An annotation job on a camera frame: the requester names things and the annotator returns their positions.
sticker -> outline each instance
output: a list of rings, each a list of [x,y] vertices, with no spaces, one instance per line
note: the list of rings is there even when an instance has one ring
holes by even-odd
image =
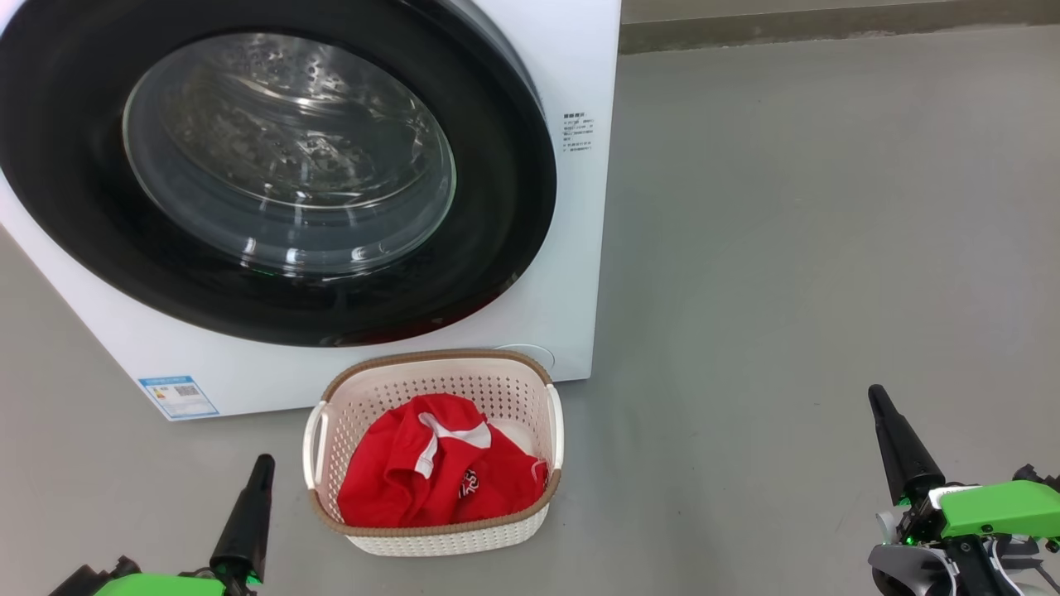
[[[220,415],[191,376],[141,379],[140,384],[170,420]]]
[[[593,130],[596,120],[584,111],[563,115],[563,153],[576,153],[593,148]]]

red clothing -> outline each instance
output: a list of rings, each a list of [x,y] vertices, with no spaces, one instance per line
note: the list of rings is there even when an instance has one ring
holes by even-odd
[[[368,428],[338,508],[355,527],[422,527],[522,511],[545,492],[545,462],[527,455],[467,399],[418,396]]]

washing machine door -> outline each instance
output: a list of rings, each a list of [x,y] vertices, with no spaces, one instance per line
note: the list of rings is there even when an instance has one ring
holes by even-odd
[[[552,216],[527,80],[430,0],[28,0],[0,168],[125,294],[262,341],[390,341],[489,303]]]

gray floor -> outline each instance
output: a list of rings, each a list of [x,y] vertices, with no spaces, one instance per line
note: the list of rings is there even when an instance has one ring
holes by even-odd
[[[4,592],[200,566],[267,451],[267,595],[872,593],[869,384],[952,479],[1060,472],[1057,55],[1043,28],[623,58],[596,374],[562,388],[547,523],[477,556],[357,551],[305,503],[304,411],[163,422],[0,238]]]

washing machine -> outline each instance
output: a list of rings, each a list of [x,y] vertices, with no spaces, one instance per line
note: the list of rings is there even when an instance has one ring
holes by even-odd
[[[0,0],[0,224],[170,420],[423,350],[587,378],[619,7]]]

